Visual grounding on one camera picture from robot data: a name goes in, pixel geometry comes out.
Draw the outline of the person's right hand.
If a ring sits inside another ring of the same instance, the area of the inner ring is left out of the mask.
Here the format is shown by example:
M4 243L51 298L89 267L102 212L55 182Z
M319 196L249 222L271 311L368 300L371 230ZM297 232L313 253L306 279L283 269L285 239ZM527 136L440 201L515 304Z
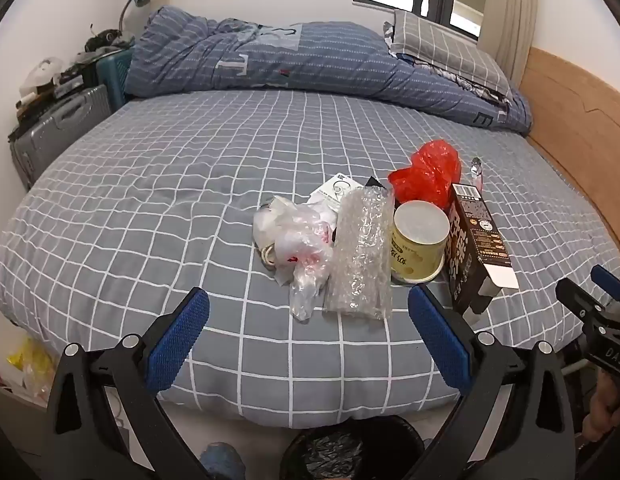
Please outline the person's right hand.
M590 413L583 419L582 436L596 442L620 424L620 381L605 370L598 371Z

